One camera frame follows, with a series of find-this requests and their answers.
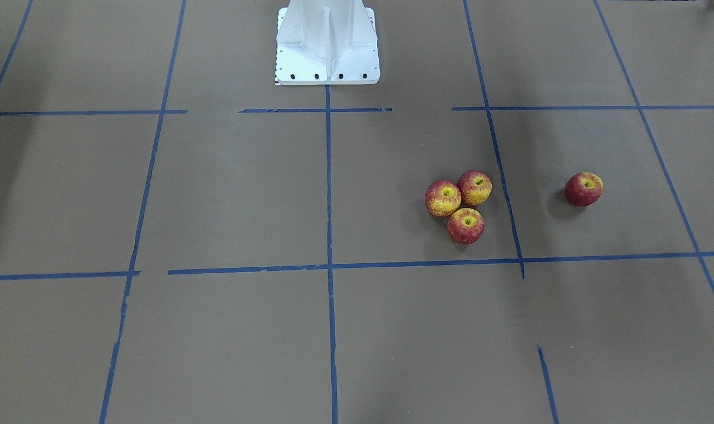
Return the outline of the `dark red apple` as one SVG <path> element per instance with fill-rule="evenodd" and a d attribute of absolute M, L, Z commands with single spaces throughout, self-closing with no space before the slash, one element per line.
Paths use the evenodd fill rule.
<path fill-rule="evenodd" d="M 603 180 L 597 174 L 580 172 L 573 175 L 564 186 L 564 195 L 576 207 L 588 207 L 595 203 L 604 192 Z"/>

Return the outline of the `red yellow apple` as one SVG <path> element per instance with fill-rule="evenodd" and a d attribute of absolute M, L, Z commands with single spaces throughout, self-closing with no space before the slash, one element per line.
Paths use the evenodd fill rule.
<path fill-rule="evenodd" d="M 491 178 L 482 171 L 464 172 L 457 180 L 463 204 L 473 207 L 484 203 L 492 192 Z"/>
<path fill-rule="evenodd" d="M 478 241 L 484 232 L 485 222 L 481 213 L 473 208 L 461 208 L 449 216 L 447 230 L 451 239 L 462 245 Z"/>
<path fill-rule="evenodd" d="M 452 215 L 461 202 L 461 191 L 451 180 L 436 180 L 425 191 L 425 208 L 434 217 Z"/>

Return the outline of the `red yellow apple front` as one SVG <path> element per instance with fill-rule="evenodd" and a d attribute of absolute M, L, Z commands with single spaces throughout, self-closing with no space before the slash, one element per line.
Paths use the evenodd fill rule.
<path fill-rule="evenodd" d="M 484 232 L 485 222 L 481 213 L 473 208 L 461 208 L 449 216 L 447 230 L 451 239 L 462 245 L 478 241 Z"/>

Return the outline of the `red yellow apple back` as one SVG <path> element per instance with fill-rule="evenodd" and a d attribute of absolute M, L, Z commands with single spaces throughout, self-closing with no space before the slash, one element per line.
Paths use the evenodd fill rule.
<path fill-rule="evenodd" d="M 464 172 L 457 180 L 463 204 L 473 207 L 484 203 L 492 192 L 491 178 L 482 171 Z"/>

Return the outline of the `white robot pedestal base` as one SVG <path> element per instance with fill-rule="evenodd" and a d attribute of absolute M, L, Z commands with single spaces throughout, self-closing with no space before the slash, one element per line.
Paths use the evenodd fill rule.
<path fill-rule="evenodd" d="M 381 79 L 376 16 L 362 1 L 290 1 L 278 10 L 276 43 L 277 84 Z"/>

